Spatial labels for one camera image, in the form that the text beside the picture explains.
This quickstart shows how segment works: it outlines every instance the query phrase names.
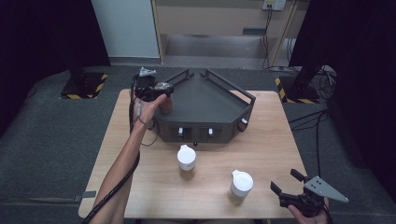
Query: black device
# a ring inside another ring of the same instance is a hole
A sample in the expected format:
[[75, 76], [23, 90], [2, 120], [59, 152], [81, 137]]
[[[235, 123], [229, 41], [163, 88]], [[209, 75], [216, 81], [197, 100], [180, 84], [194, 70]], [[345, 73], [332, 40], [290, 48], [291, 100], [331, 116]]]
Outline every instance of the black device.
[[156, 82], [154, 76], [139, 75], [134, 76], [134, 95], [145, 102], [152, 102], [162, 94], [170, 97], [174, 92], [173, 85], [166, 82]]
[[153, 118], [164, 142], [228, 143], [248, 127], [256, 97], [214, 71], [186, 69], [165, 82], [175, 87], [173, 112]]
[[299, 195], [283, 193], [273, 181], [271, 181], [271, 190], [279, 197], [281, 207], [294, 205], [305, 217], [315, 217], [321, 210], [324, 210], [328, 216], [328, 209], [325, 207], [324, 197], [335, 199], [347, 203], [349, 199], [338, 192], [336, 189], [327, 184], [320, 177], [309, 178], [302, 175], [295, 169], [291, 169], [290, 174], [300, 182], [304, 182], [304, 192]]

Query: wall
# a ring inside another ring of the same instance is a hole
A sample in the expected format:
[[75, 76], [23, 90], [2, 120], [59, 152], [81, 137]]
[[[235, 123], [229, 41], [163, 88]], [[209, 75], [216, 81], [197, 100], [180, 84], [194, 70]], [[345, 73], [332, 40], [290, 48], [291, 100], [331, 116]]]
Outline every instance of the wall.
[[160, 58], [151, 1], [92, 0], [109, 57]]

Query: cable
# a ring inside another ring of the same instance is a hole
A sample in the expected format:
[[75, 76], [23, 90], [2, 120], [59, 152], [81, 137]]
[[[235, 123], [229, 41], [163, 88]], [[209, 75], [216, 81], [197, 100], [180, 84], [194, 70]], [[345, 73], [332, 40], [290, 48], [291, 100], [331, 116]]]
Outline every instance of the cable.
[[84, 218], [82, 221], [83, 224], [85, 223], [90, 223], [90, 221], [93, 219], [93, 217], [99, 212], [99, 210], [121, 189], [121, 187], [125, 184], [125, 182], [131, 177], [131, 175], [134, 173], [134, 170], [136, 169], [137, 165], [139, 164], [140, 161], [140, 150], [139, 153], [137, 154], [136, 161], [134, 162], [134, 165], [132, 166], [131, 170], [125, 175], [125, 177], [119, 182], [119, 184], [114, 187], [113, 190], [111, 190], [102, 201], [99, 202], [92, 210], [91, 212]]
[[308, 127], [308, 128], [303, 128], [303, 129], [298, 129], [298, 130], [295, 129], [296, 127], [291, 128], [292, 131], [300, 131], [300, 130], [305, 130], [305, 129], [310, 129], [310, 128], [316, 127], [316, 148], [317, 148], [317, 163], [318, 163], [318, 176], [319, 176], [319, 177], [321, 177], [321, 170], [320, 170], [320, 155], [319, 155], [319, 138], [318, 138], [318, 136], [319, 136], [319, 133], [318, 133], [318, 132], [319, 132], [319, 123], [320, 123], [321, 121], [323, 121], [323, 120], [321, 119], [321, 117], [322, 117], [323, 115], [327, 115], [328, 112], [329, 112], [328, 109], [320, 110], [320, 111], [318, 111], [318, 112], [315, 112], [315, 113], [312, 113], [312, 114], [303, 116], [303, 117], [301, 117], [301, 118], [299, 118], [299, 119], [294, 119], [294, 120], [292, 120], [292, 121], [289, 122], [289, 123], [293, 123], [293, 122], [295, 122], [295, 121], [298, 121], [298, 120], [301, 120], [301, 119], [306, 119], [306, 118], [309, 118], [309, 117], [314, 116], [314, 115], [316, 115], [316, 114], [319, 114], [318, 117], [313, 118], [313, 119], [311, 119], [311, 120], [309, 120], [309, 121], [306, 121], [306, 122], [304, 122], [303, 124], [300, 124], [300, 125], [298, 125], [298, 126], [296, 126], [296, 127], [300, 127], [300, 126], [306, 124], [307, 122], [310, 122], [310, 121], [312, 121], [312, 120], [314, 120], [314, 119], [317, 119], [317, 123], [316, 123], [314, 126]]
[[289, 123], [293, 123], [293, 122], [298, 121], [298, 120], [300, 120], [300, 119], [306, 119], [306, 118], [311, 117], [311, 116], [313, 116], [313, 115], [320, 114], [320, 113], [322, 113], [323, 111], [327, 111], [327, 109], [320, 110], [320, 111], [318, 111], [318, 112], [315, 112], [315, 113], [312, 113], [312, 114], [309, 114], [309, 115], [305, 115], [305, 116], [300, 117], [300, 118], [298, 118], [298, 119], [291, 120], [291, 121], [289, 121]]
[[317, 122], [317, 162], [318, 162], [318, 176], [321, 177], [321, 171], [320, 171], [320, 156], [319, 156], [319, 123], [320, 123], [320, 118], [324, 115], [327, 114], [328, 111], [323, 111], [318, 118]]
[[266, 24], [265, 24], [265, 34], [262, 37], [262, 42], [264, 44], [264, 49], [265, 49], [265, 58], [264, 58], [264, 62], [262, 63], [262, 69], [264, 69], [265, 63], [268, 62], [268, 60], [269, 60], [269, 54], [268, 54], [268, 27], [269, 27], [271, 19], [272, 19], [272, 12], [273, 12], [272, 5], [268, 5], [267, 21], [266, 21]]

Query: black cable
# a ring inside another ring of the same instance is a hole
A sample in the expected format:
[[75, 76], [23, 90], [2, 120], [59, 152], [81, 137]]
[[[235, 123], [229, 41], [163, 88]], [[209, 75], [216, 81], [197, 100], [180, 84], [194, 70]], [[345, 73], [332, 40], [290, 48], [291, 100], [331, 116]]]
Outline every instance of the black cable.
[[265, 34], [263, 36], [263, 44], [264, 44], [264, 49], [265, 49], [265, 58], [264, 58], [264, 62], [262, 63], [262, 69], [264, 69], [265, 63], [269, 60], [269, 54], [268, 54], [268, 27], [270, 25], [271, 19], [272, 19], [272, 5], [268, 6], [268, 14], [267, 14], [267, 21], [265, 24]]
[[131, 175], [134, 173], [134, 170], [136, 169], [137, 165], [139, 164], [140, 161], [140, 150], [139, 153], [137, 154], [136, 161], [134, 162], [134, 165], [132, 166], [131, 170], [125, 175], [125, 177], [119, 182], [116, 187], [114, 187], [113, 190], [111, 190], [102, 201], [99, 202], [92, 210], [91, 212], [84, 218], [82, 221], [83, 224], [85, 223], [90, 223], [90, 221], [93, 219], [93, 217], [99, 212], [99, 210], [121, 189], [121, 187], [125, 184], [125, 182], [131, 177]]
[[327, 206], [327, 204], [324, 204], [323, 210], [327, 215], [327, 224], [332, 224], [332, 216], [330, 215], [329, 207]]
[[320, 118], [327, 114], [328, 111], [323, 111], [318, 118], [317, 122], [317, 162], [318, 162], [318, 176], [321, 177], [321, 171], [320, 171], [320, 155], [319, 155], [319, 123], [320, 123]]
[[298, 119], [291, 120], [291, 121], [289, 121], [289, 123], [293, 123], [293, 122], [298, 121], [298, 120], [300, 120], [300, 119], [306, 119], [306, 118], [311, 117], [311, 116], [314, 116], [314, 115], [316, 115], [316, 114], [320, 114], [320, 113], [322, 113], [322, 112], [324, 112], [324, 111], [327, 111], [327, 109], [323, 109], [323, 110], [320, 110], [320, 111], [318, 111], [318, 112], [315, 112], [315, 113], [312, 113], [312, 114], [309, 114], [309, 115], [305, 115], [305, 116], [303, 116], [303, 117], [300, 117], [300, 118], [298, 118]]
[[303, 126], [303, 125], [305, 125], [306, 123], [309, 123], [309, 122], [311, 122], [312, 120], [315, 120], [315, 119], [318, 119], [318, 118], [319, 118], [319, 117], [316, 117], [316, 118], [313, 118], [313, 119], [311, 119], [311, 120], [309, 120], [309, 121], [306, 121], [306, 122], [304, 122], [304, 123], [302, 123], [302, 124], [299, 124], [299, 125], [297, 125], [297, 126], [291, 128], [291, 130], [294, 131], [294, 132], [296, 132], [296, 131], [302, 131], [302, 130], [307, 130], [307, 129], [315, 128], [315, 127], [317, 126], [317, 124], [315, 124], [315, 125], [313, 125], [313, 126], [310, 126], [310, 127], [305, 127], [305, 128], [297, 129], [298, 127]]
[[37, 93], [37, 89], [35, 87], [33, 87], [29, 92], [28, 95], [26, 96], [26, 98], [31, 98], [32, 96], [34, 96]]

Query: wooden table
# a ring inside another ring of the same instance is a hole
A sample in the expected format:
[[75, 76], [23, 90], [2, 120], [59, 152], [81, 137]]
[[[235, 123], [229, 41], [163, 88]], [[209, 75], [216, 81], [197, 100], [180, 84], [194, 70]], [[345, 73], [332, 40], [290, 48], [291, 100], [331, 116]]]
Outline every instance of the wooden table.
[[[291, 217], [279, 206], [270, 190], [274, 181], [286, 193], [301, 194], [303, 184], [290, 175], [294, 168], [306, 174], [279, 97], [274, 91], [250, 91], [256, 103], [247, 129], [228, 144], [185, 143], [197, 152], [196, 175], [179, 176], [177, 151], [180, 143], [160, 137], [151, 147], [141, 147], [140, 164], [134, 172], [125, 211], [130, 218], [281, 218]], [[87, 191], [99, 190], [105, 175], [129, 134], [129, 90], [120, 92], [105, 139], [92, 170]], [[147, 131], [143, 143], [155, 133]], [[232, 204], [227, 191], [233, 170], [245, 171], [254, 180], [244, 203]], [[85, 217], [94, 198], [82, 200], [78, 213]]]

